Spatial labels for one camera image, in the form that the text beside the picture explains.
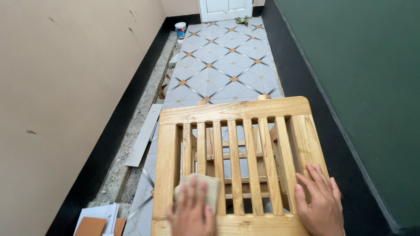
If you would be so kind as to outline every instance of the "dry leaf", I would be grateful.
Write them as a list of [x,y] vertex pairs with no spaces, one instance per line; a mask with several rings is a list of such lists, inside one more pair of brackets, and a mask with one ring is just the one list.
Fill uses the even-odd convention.
[[162,86],[160,87],[160,89],[159,89],[159,98],[160,98],[160,99],[165,99],[165,94],[163,93],[163,89],[164,89],[166,86],[167,86],[167,84],[164,84],[164,85],[162,85]]

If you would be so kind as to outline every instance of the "paint bucket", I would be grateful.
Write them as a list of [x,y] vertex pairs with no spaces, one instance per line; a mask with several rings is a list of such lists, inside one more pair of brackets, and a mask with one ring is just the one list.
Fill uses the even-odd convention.
[[183,39],[185,38],[186,33],[186,23],[185,22],[179,22],[175,24],[175,30],[178,33],[178,38]]

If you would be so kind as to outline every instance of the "black baseboard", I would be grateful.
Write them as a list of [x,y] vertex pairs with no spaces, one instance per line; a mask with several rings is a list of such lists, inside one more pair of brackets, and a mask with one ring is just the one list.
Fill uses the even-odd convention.
[[252,8],[252,17],[261,16],[264,6],[256,6]]
[[141,95],[175,24],[199,24],[200,14],[167,17],[117,104],[46,235],[72,236],[82,208],[95,199],[123,141]]
[[262,19],[285,95],[309,100],[328,172],[342,192],[346,235],[390,235],[388,222],[274,0],[266,0]]

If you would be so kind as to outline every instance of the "chair backrest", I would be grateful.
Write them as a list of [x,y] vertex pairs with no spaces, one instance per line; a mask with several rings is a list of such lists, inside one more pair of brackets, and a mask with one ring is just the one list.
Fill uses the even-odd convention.
[[[244,129],[244,141],[237,138],[239,125]],[[222,126],[228,128],[228,142],[222,141]],[[195,128],[197,137],[192,131]],[[238,145],[245,145],[246,152],[239,152]],[[223,154],[223,147],[229,147],[229,154]],[[247,159],[248,178],[241,177],[240,158]],[[224,176],[223,160],[230,160],[231,178]],[[218,235],[309,235],[294,199],[295,174],[311,178],[307,162],[320,165],[327,177],[328,172],[305,97],[266,99],[261,95],[258,100],[248,102],[162,110],[152,235],[171,235],[165,210],[173,201],[181,167],[182,174],[188,175],[195,172],[195,162],[197,173],[214,175],[221,182],[216,218]],[[263,211],[264,197],[270,198],[271,213]],[[233,199],[233,214],[226,214],[226,198]],[[252,214],[244,213],[244,198],[251,198]]]

